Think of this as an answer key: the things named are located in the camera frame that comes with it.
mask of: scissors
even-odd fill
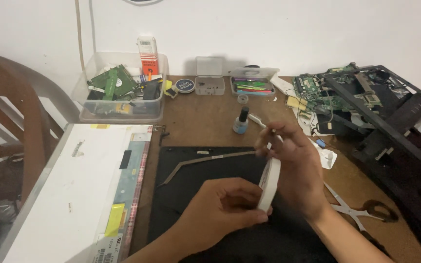
[[[368,239],[375,247],[377,247],[379,250],[381,250],[384,254],[386,254],[388,257],[391,257],[389,253],[387,253],[386,249],[383,245],[381,245],[376,239],[374,239],[365,229],[363,224],[358,219],[358,216],[368,216],[372,218],[376,218],[379,220],[382,220],[383,222],[397,222],[399,220],[399,217],[397,214],[392,210],[390,207],[386,206],[380,201],[376,200],[369,200],[366,201],[363,206],[363,211],[358,211],[350,208],[348,204],[327,184],[324,182],[324,185],[326,188],[331,192],[331,194],[334,196],[334,198],[339,202],[340,206],[338,205],[331,205],[336,211],[348,214],[351,218],[354,219],[355,223],[358,225],[358,229],[360,230],[360,233]],[[385,208],[389,214],[385,214],[382,212],[378,212],[375,210],[375,207],[383,207]]]

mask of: barcode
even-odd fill
[[[100,249],[100,256],[98,256],[97,263],[102,263],[104,255],[105,255],[105,249],[102,248]]]
[[[110,263],[111,262],[111,253],[108,253],[103,260],[103,263]]]

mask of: wooden table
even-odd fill
[[[175,83],[181,78],[193,80],[195,77],[169,76],[168,79]],[[290,77],[282,78],[291,81]],[[232,96],[228,77],[225,78],[225,87],[223,96],[195,93],[179,94],[174,99],[167,96],[165,112],[159,124],[166,125],[170,135],[163,139],[162,146],[253,146],[260,127],[250,123],[243,135],[238,135],[232,130],[242,105]],[[280,120],[296,123],[293,110],[284,105],[285,95],[277,90],[275,96],[249,97],[246,106],[249,107],[250,113],[261,117],[263,122]],[[159,140],[160,132],[155,132],[147,158],[131,253],[143,248],[147,241]],[[334,137],[329,136],[325,140],[337,147],[343,146],[336,142]],[[331,170],[324,169],[324,179],[352,208],[361,208],[366,200],[375,199],[392,207],[400,215],[394,202],[345,155],[340,154],[337,157]],[[332,204],[336,204],[336,200],[326,188],[325,194]],[[401,216],[397,223],[383,223],[369,217],[359,218],[368,232],[386,247],[396,262],[421,263],[421,246]]]

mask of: black tape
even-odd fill
[[[131,158],[131,150],[127,150],[123,154],[123,159],[121,160],[120,169],[126,169],[129,164],[129,159]]]

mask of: white wall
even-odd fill
[[[93,52],[88,0],[80,0],[85,60]],[[172,75],[194,57],[222,55],[230,68],[318,73],[351,61],[382,64],[421,88],[421,1],[163,0],[138,7],[92,0],[98,51],[137,52],[154,35]],[[74,0],[0,0],[0,55],[70,94],[80,73]]]

